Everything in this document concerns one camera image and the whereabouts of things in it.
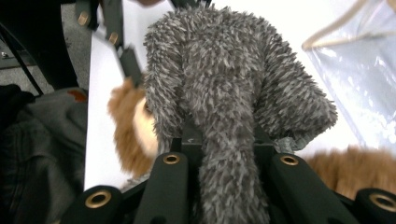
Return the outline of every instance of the gray fabric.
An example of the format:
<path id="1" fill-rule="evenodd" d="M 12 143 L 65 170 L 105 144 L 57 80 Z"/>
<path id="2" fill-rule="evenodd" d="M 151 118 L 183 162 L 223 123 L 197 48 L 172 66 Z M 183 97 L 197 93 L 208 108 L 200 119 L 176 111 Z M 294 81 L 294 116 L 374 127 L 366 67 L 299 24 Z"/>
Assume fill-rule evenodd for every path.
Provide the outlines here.
<path id="1" fill-rule="evenodd" d="M 160 153 L 181 136 L 188 114 L 204 134 L 201 222 L 268 223 L 254 126 L 275 140 L 288 137 L 282 147 L 302 149 L 334 125 L 334 105 L 276 29 L 253 15 L 213 7 L 170 12 L 149 27 L 145 44 Z"/>
<path id="2" fill-rule="evenodd" d="M 37 98 L 0 134 L 0 192 L 14 223 L 53 223 L 83 191 L 88 104 L 76 92 L 86 94 Z"/>

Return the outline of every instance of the transparent plastic sheet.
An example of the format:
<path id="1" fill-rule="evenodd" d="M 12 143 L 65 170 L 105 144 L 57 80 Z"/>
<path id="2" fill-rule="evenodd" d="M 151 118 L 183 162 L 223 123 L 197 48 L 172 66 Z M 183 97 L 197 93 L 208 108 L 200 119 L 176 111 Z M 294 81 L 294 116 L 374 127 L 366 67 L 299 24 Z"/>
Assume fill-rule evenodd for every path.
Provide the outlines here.
<path id="1" fill-rule="evenodd" d="M 396 0 L 359 0 L 303 43 L 365 147 L 396 155 Z"/>

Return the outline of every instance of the gray furry puppet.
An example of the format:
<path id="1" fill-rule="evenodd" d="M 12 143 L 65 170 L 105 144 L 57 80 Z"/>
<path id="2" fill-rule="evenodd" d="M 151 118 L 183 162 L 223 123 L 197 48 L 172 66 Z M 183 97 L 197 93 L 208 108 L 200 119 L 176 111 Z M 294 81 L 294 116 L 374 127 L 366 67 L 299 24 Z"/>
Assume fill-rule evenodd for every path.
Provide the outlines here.
<path id="1" fill-rule="evenodd" d="M 204 135 L 200 222 L 268 223 L 254 162 L 255 125 L 278 151 L 292 153 L 334 125 L 335 106 L 276 29 L 253 15 L 213 7 L 170 12 L 149 27 L 145 45 L 146 113 L 158 153 L 181 137 L 187 116 Z"/>

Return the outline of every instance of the screw hole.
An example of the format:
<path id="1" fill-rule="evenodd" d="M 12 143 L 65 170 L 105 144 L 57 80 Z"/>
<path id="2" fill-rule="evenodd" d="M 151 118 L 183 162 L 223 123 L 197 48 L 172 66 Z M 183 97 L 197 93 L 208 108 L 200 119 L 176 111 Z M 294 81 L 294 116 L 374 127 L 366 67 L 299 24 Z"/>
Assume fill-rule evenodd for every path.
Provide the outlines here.
<path id="1" fill-rule="evenodd" d="M 85 200 L 85 206 L 89 208 L 99 208 L 107 204 L 111 199 L 111 193 L 108 190 L 99 190 L 90 195 Z"/>
<path id="2" fill-rule="evenodd" d="M 163 162 L 166 164 L 176 164 L 180 161 L 180 157 L 177 155 L 169 155 L 163 158 Z"/>
<path id="3" fill-rule="evenodd" d="M 298 161 L 292 156 L 283 156 L 280 160 L 287 165 L 297 165 Z"/>
<path id="4" fill-rule="evenodd" d="M 389 212 L 396 213 L 396 202 L 390 197 L 383 194 L 374 193 L 370 195 L 370 200 L 376 206 Z"/>

